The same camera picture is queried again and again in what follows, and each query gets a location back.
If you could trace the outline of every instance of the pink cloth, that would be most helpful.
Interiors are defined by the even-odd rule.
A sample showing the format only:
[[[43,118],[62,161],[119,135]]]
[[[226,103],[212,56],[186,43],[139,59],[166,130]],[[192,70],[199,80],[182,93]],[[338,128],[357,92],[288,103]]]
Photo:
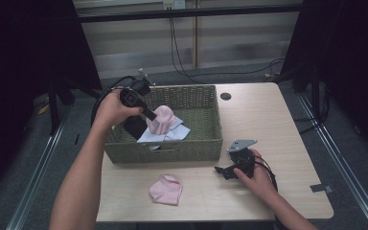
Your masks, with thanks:
[[[157,117],[153,121],[146,119],[150,132],[155,135],[167,134],[170,126],[176,122],[173,111],[166,105],[160,105],[154,110],[154,114]]]
[[[151,185],[149,192],[155,203],[178,205],[182,187],[172,175],[163,175]]]

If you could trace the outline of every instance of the woven basket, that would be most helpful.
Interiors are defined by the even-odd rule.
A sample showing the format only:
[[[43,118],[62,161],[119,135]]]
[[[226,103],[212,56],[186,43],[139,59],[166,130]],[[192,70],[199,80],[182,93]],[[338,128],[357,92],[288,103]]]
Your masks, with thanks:
[[[143,101],[151,110],[169,106],[191,132],[182,141],[137,143],[120,124],[112,129],[105,144],[113,163],[219,160],[222,133],[214,85],[155,87]],[[153,146],[160,148],[150,150]]]

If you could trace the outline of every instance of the gray floor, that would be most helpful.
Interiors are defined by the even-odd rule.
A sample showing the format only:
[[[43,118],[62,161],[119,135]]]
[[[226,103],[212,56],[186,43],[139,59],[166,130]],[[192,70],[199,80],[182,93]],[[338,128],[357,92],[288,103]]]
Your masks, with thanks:
[[[260,69],[266,65],[267,63],[219,67],[192,70],[188,71],[188,73],[247,72]],[[260,82],[266,80],[264,73],[267,73],[267,71],[245,75],[215,74],[196,77],[195,79],[205,83]],[[159,84],[193,83],[175,72],[151,74],[150,77]],[[103,84],[109,85],[113,81],[104,80]],[[300,104],[298,95],[293,93],[292,83],[285,81],[279,86],[293,118],[307,117]],[[70,114],[65,120],[61,139],[58,142],[47,172],[44,174],[42,184],[39,187],[38,194],[23,229],[47,228],[59,184],[72,164],[89,129],[90,109],[93,102],[94,100],[92,99],[78,97],[76,103],[71,108]],[[368,139],[366,136],[357,135],[354,124],[350,121],[349,116],[332,100],[330,115],[325,125],[340,148],[341,156],[347,160],[364,189],[368,192]],[[296,125],[300,130],[303,130],[311,124],[296,123]],[[44,151],[49,139],[49,131],[50,117],[48,113],[43,115],[34,114],[27,125],[27,131],[23,137],[24,142],[18,149],[17,158],[8,169],[6,176],[0,181],[0,229],[4,229],[8,225],[15,207],[32,177],[41,153]],[[75,141],[78,134],[80,139],[76,144]],[[367,217],[365,217],[357,204],[357,200],[335,166],[316,130],[302,134],[302,139],[321,182],[324,185],[333,187],[333,192],[328,194],[334,209],[333,218],[325,220],[312,219],[311,221],[319,229],[368,229]],[[139,227],[140,229],[194,229],[191,223],[142,223]],[[99,223],[97,228],[130,230],[136,229],[136,223]],[[226,222],[223,224],[223,229],[242,230],[253,228],[270,229],[271,224],[265,225],[264,223],[254,222]]]

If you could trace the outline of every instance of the metal rail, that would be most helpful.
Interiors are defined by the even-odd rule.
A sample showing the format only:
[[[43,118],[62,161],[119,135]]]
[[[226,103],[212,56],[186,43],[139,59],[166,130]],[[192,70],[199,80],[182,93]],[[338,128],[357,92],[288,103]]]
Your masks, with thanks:
[[[314,114],[312,112],[312,106],[311,106],[309,99],[303,95],[300,95],[299,99],[307,115],[309,117],[314,117]],[[364,215],[368,219],[368,193],[363,188],[363,186],[360,184],[356,175],[352,171],[348,162],[346,162],[341,151],[337,147],[336,143],[334,142],[334,139],[331,137],[330,133],[325,128],[325,126],[319,124],[318,121],[316,120],[311,120],[311,122],[313,126],[316,126],[316,131],[319,137],[321,138],[333,162],[335,163],[336,167],[339,169],[339,172],[342,174],[342,177],[344,178],[346,184],[348,185],[349,189],[354,195],[357,201],[357,204],[360,206]]]
[[[38,162],[37,167],[34,170],[34,174],[31,178],[31,181],[25,193],[23,194],[22,199],[17,205],[16,210],[11,216],[11,220],[6,228],[7,230],[18,230],[23,228],[26,218],[29,215],[29,212],[35,201],[35,196],[37,195],[38,187],[41,184],[43,176],[49,165],[50,159],[58,144],[58,140],[61,137],[61,133],[64,128],[64,121],[67,119],[69,112],[70,106],[67,106],[66,110],[64,111],[64,117],[61,123],[59,124],[57,131],[53,136],[50,137],[49,141],[47,142],[46,149],[43,151],[43,154],[41,155],[40,161]]]
[[[93,23],[108,21],[127,21],[158,18],[196,17],[196,16],[218,16],[235,14],[254,14],[272,12],[300,12],[302,10],[317,11],[319,8],[329,7],[330,4],[317,4],[306,6],[303,4],[236,7],[236,8],[208,8],[208,9],[186,9],[171,11],[140,11],[124,13],[93,13],[82,14],[78,17],[57,17],[43,19],[43,23]]]

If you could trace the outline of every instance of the table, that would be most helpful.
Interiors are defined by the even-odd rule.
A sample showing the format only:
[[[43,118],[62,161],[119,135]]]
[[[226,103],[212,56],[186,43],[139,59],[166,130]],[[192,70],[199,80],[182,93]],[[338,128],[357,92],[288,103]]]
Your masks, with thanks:
[[[279,193],[305,218],[329,219],[334,210],[277,84],[217,84],[223,145],[217,162],[112,164],[103,159],[99,222],[272,220],[273,213],[241,181],[225,180],[214,166],[232,165],[226,149],[235,139],[257,139],[253,146],[276,174]],[[225,101],[221,93],[232,98]],[[182,184],[178,206],[151,201],[149,187],[161,175]]]

